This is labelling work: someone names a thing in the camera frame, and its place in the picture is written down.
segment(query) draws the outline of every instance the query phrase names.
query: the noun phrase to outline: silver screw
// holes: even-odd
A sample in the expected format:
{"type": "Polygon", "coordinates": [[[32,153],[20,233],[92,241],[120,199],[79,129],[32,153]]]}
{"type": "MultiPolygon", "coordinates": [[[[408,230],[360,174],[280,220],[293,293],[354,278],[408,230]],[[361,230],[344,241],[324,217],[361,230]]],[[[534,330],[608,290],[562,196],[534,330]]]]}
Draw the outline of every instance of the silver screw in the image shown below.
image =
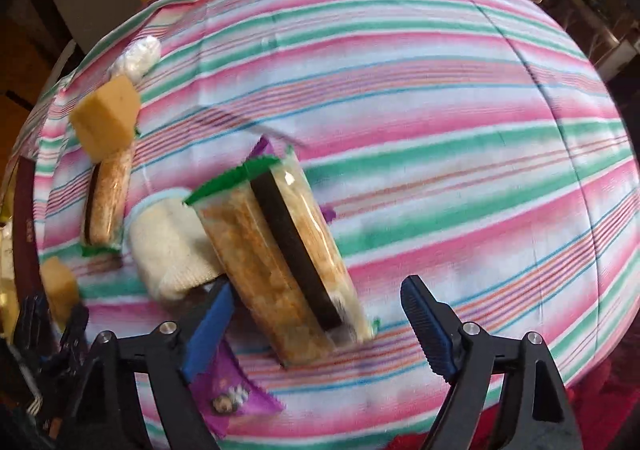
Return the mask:
{"type": "Polygon", "coordinates": [[[542,343],[542,336],[532,331],[527,335],[527,340],[534,345],[540,345],[542,343]]]}
{"type": "Polygon", "coordinates": [[[113,337],[113,333],[111,331],[102,331],[101,333],[98,333],[95,339],[99,344],[105,344],[111,340],[111,337],[113,337]]]}
{"type": "Polygon", "coordinates": [[[178,325],[176,325],[175,322],[164,322],[163,324],[160,324],[160,332],[163,335],[173,334],[177,328],[178,325]]]}
{"type": "Polygon", "coordinates": [[[466,324],[462,325],[462,330],[470,336],[476,336],[477,334],[480,334],[480,326],[478,324],[474,324],[473,322],[467,322],[466,324]]]}

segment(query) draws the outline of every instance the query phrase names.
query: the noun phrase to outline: cream knitted item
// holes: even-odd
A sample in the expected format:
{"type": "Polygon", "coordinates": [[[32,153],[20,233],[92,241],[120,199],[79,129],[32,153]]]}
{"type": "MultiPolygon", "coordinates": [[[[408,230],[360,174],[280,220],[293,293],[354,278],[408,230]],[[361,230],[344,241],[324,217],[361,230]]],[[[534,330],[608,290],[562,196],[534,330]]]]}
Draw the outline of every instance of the cream knitted item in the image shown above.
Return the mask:
{"type": "Polygon", "coordinates": [[[224,273],[195,211],[175,197],[157,201],[135,217],[129,245],[155,300],[180,300],[224,273]]]}

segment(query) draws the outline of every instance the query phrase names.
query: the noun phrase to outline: small packaged sandwich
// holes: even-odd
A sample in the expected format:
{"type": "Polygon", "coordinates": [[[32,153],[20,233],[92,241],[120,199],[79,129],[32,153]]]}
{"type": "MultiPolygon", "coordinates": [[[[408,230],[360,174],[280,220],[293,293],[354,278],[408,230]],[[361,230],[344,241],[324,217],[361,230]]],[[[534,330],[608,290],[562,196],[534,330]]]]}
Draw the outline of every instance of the small packaged sandwich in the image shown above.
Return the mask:
{"type": "Polygon", "coordinates": [[[80,231],[84,256],[119,251],[122,247],[124,207],[133,153],[132,144],[94,166],[80,231]]]}
{"type": "Polygon", "coordinates": [[[218,258],[285,365],[374,336],[293,152],[245,161],[197,189],[218,258]]]}

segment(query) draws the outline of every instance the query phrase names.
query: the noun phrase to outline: tablecloth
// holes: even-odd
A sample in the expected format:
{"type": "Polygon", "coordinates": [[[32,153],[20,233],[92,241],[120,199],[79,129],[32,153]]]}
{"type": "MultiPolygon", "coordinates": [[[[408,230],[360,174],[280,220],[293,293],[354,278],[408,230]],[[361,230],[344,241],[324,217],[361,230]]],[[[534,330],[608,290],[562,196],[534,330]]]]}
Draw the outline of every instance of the tablecloth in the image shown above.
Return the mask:
{"type": "MultiPolygon", "coordinates": [[[[265,134],[293,145],[372,318],[375,341],[284,370],[237,319],[246,373],[286,405],[236,418],[223,449],[381,448],[424,432],[446,394],[399,301],[420,274],[463,320],[540,332],[573,383],[638,311],[638,168],[593,67],[529,0],[156,0],[41,99],[15,153],[36,159],[41,260],[76,273],[88,336],[152,330],[127,247],[80,256],[91,165],[68,113],[132,40],[156,36],[127,216],[236,165],[265,134]]],[[[492,382],[487,405],[498,400],[492,382]]],[[[154,441],[162,432],[139,380],[154,441]]]]}

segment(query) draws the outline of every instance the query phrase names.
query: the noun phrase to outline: purple package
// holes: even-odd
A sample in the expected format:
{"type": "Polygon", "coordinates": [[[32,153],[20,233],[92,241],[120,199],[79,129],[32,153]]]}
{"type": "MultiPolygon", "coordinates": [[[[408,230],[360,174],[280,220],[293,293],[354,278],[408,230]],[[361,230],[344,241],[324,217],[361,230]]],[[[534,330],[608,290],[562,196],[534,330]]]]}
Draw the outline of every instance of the purple package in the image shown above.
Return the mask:
{"type": "MultiPolygon", "coordinates": [[[[271,141],[269,141],[267,136],[261,135],[258,143],[255,144],[251,153],[246,158],[251,159],[252,157],[258,157],[258,155],[275,155],[275,153],[276,150],[274,150],[271,141]]],[[[331,221],[336,218],[335,210],[329,206],[320,206],[320,212],[327,224],[330,224],[331,221]]]]}
{"type": "Polygon", "coordinates": [[[216,436],[224,437],[231,416],[265,416],[282,412],[282,403],[245,374],[223,339],[207,370],[189,386],[202,418],[216,436]]]}

